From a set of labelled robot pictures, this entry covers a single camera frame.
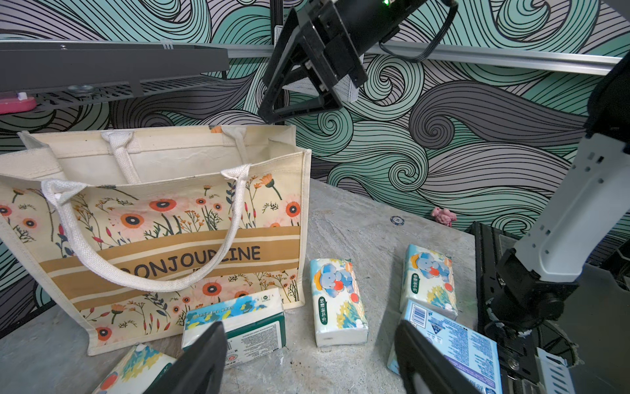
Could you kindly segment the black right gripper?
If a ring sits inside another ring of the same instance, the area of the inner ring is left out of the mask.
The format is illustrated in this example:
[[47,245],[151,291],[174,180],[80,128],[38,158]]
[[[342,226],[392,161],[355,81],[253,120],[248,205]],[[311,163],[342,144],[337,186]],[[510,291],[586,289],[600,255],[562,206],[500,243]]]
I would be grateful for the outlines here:
[[361,57],[383,44],[423,1],[309,1],[293,8],[262,78],[259,116],[267,124],[341,109],[335,86],[361,87]]

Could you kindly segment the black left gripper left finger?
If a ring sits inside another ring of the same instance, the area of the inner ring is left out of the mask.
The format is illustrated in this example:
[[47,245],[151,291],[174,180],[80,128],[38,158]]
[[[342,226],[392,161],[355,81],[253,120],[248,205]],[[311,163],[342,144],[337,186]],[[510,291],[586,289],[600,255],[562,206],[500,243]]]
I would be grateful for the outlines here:
[[144,393],[218,393],[226,353],[226,332],[216,322]]

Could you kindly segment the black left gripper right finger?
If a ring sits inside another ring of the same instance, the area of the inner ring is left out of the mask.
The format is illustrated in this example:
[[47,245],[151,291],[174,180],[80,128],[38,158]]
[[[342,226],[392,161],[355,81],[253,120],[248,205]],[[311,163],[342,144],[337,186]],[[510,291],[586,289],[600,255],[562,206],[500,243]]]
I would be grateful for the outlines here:
[[407,394],[479,393],[409,321],[397,326],[394,347]]

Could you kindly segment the green blue tissue pack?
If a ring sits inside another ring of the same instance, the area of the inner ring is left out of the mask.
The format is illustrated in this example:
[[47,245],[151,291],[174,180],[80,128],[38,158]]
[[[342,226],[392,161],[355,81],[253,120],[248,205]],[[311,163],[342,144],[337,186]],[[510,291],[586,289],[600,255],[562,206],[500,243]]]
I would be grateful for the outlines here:
[[222,323],[226,333],[228,368],[267,356],[286,345],[285,311],[276,287],[188,312],[182,349],[191,348],[214,323]]

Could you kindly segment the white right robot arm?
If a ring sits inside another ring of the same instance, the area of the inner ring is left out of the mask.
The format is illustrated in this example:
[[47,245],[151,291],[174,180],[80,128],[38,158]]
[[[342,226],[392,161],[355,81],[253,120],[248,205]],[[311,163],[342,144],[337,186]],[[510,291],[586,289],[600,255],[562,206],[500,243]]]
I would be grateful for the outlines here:
[[[360,56],[384,47],[418,1],[309,1],[291,9],[263,77],[259,116],[276,123],[338,110],[334,88],[367,81]],[[526,332],[564,312],[587,257],[629,209],[629,60],[597,85],[577,156],[535,227],[502,257],[488,316]]]

